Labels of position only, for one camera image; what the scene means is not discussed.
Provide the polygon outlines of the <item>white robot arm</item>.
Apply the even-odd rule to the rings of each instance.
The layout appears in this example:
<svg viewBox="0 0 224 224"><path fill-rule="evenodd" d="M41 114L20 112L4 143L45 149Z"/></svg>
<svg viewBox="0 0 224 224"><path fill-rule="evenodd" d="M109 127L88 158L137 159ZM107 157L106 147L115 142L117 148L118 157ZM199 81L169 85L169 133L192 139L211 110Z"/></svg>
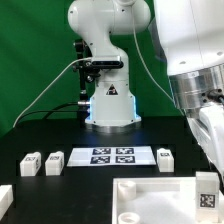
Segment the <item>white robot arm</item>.
<svg viewBox="0 0 224 224"><path fill-rule="evenodd" d="M134 34L150 22L167 62L174 104L182 109L208 159L224 179L224 0L75 0L68 22L90 48L84 61L96 73L85 123L106 131L137 123L129 91L127 54L112 35Z"/></svg>

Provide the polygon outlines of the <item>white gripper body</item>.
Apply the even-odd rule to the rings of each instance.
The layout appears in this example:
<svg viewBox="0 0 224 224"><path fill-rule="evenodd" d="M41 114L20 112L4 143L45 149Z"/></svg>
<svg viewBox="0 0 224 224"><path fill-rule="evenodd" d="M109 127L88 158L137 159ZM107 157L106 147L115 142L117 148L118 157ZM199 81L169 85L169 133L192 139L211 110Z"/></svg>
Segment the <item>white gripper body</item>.
<svg viewBox="0 0 224 224"><path fill-rule="evenodd" d="M224 106L210 103L187 121L197 143L224 180Z"/></svg>

